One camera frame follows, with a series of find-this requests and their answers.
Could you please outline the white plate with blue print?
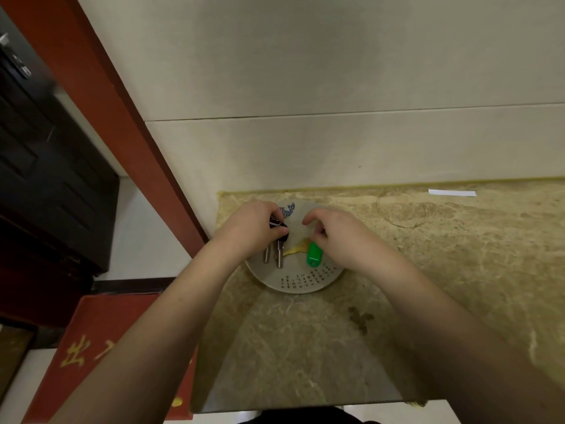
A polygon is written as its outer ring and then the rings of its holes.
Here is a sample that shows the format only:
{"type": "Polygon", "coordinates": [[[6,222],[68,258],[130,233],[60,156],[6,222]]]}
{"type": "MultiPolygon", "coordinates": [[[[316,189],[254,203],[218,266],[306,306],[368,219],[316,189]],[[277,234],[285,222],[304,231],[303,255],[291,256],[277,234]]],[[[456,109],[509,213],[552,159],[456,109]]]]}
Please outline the white plate with blue print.
{"type": "MultiPolygon", "coordinates": [[[[299,198],[285,198],[278,201],[278,205],[285,216],[285,225],[289,228],[289,237],[285,243],[286,249],[306,237],[310,238],[316,223],[305,226],[302,220],[309,211],[320,205],[314,201],[299,198]]],[[[263,263],[263,252],[261,252],[250,257],[246,264],[251,273],[264,285],[279,292],[292,294],[319,291],[333,283],[343,272],[343,268],[324,252],[321,265],[317,268],[309,267],[306,257],[307,254],[303,253],[286,256],[283,268],[278,269],[276,250],[272,246],[269,263],[263,263]]]]}

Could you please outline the brass key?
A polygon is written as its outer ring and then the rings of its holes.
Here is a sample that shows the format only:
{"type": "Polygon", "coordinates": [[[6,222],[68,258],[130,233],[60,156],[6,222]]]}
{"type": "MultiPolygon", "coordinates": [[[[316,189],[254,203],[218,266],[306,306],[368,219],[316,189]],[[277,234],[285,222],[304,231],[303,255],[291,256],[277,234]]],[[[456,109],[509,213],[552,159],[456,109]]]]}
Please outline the brass key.
{"type": "Polygon", "coordinates": [[[306,237],[288,249],[286,249],[285,247],[283,252],[283,257],[291,256],[298,253],[307,254],[310,248],[310,244],[311,244],[311,239],[309,237],[306,237]]]}

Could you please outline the person's right hand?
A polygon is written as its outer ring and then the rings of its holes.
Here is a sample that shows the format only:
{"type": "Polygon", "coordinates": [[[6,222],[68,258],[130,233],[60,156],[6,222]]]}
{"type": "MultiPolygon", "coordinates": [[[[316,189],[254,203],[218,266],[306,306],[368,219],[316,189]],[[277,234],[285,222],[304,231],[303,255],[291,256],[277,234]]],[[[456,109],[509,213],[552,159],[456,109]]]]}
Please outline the person's right hand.
{"type": "Polygon", "coordinates": [[[305,226],[311,223],[316,223],[315,229],[324,228],[328,236],[327,244],[317,246],[346,269],[369,276],[391,256],[392,249],[351,213],[316,207],[302,221],[305,226]]]}

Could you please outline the person's left hand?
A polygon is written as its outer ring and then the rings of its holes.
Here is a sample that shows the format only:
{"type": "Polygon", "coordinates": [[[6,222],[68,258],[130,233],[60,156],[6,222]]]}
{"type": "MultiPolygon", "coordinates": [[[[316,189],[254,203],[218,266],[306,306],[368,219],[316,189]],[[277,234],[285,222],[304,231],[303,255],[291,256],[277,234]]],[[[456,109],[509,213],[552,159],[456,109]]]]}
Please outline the person's left hand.
{"type": "Polygon", "coordinates": [[[248,201],[230,215],[212,241],[221,256],[238,265],[289,232],[282,224],[283,219],[276,203],[248,201]]]}

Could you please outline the person's right forearm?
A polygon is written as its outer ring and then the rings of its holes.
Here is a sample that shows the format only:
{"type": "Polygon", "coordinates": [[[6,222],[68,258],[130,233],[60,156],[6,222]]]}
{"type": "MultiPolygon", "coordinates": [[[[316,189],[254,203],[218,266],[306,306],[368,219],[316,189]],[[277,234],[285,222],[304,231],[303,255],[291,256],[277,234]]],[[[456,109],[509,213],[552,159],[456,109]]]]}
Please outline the person's right forearm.
{"type": "Polygon", "coordinates": [[[351,255],[401,316],[462,424],[565,424],[565,391],[403,255],[351,255]]]}

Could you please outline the red door frame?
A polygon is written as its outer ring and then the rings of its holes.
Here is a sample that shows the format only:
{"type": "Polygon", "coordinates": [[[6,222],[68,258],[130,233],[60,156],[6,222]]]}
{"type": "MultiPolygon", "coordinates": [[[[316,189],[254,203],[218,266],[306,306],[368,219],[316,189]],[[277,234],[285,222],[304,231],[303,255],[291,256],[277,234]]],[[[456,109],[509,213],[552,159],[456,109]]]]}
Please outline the red door frame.
{"type": "Polygon", "coordinates": [[[0,6],[192,258],[208,236],[78,0],[0,6]]]}

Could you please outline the red doormat with gold characters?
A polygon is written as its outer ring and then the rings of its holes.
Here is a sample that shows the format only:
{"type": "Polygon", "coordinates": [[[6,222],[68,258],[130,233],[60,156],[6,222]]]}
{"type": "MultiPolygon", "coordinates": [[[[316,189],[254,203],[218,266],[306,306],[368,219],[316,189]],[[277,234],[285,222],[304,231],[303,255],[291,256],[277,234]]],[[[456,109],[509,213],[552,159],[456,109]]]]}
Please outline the red doormat with gold characters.
{"type": "Polygon", "coordinates": [[[47,424],[160,293],[80,299],[21,424],[47,424]]]}

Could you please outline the silver door lock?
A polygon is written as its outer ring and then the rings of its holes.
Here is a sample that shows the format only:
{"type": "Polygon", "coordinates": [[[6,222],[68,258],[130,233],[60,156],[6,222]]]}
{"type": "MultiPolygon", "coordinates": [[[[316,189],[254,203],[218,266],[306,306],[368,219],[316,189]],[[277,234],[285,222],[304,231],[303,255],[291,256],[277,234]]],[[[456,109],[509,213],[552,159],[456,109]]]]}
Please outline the silver door lock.
{"type": "Polygon", "coordinates": [[[0,52],[23,79],[31,79],[32,72],[12,48],[8,33],[0,34],[0,52]]]}

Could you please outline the black door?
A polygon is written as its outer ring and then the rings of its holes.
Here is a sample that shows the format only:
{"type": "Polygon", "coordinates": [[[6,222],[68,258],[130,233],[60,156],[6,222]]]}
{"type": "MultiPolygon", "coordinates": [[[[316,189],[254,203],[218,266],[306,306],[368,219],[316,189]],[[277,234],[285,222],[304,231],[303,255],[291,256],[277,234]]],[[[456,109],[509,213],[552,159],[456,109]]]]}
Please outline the black door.
{"type": "Polygon", "coordinates": [[[32,72],[0,52],[0,208],[84,262],[109,269],[119,177],[55,96],[58,83],[0,7],[0,34],[32,72]]]}

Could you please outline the person's left forearm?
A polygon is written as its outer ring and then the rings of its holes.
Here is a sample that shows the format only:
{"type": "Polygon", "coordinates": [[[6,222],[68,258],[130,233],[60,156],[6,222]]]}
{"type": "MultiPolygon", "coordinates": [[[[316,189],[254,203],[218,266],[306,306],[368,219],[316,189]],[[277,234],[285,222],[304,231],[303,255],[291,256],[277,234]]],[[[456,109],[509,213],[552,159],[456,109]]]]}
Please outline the person's left forearm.
{"type": "Polygon", "coordinates": [[[263,249],[243,240],[211,240],[49,424],[163,424],[224,285],[263,249]]]}

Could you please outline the person's black clothing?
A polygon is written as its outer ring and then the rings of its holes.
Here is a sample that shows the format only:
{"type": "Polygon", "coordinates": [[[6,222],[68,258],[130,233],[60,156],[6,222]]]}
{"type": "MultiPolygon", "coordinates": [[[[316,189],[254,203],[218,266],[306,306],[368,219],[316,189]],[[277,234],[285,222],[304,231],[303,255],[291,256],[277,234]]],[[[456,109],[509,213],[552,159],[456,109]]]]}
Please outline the person's black clothing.
{"type": "Polygon", "coordinates": [[[336,406],[269,409],[239,424],[381,424],[360,420],[336,406]]]}

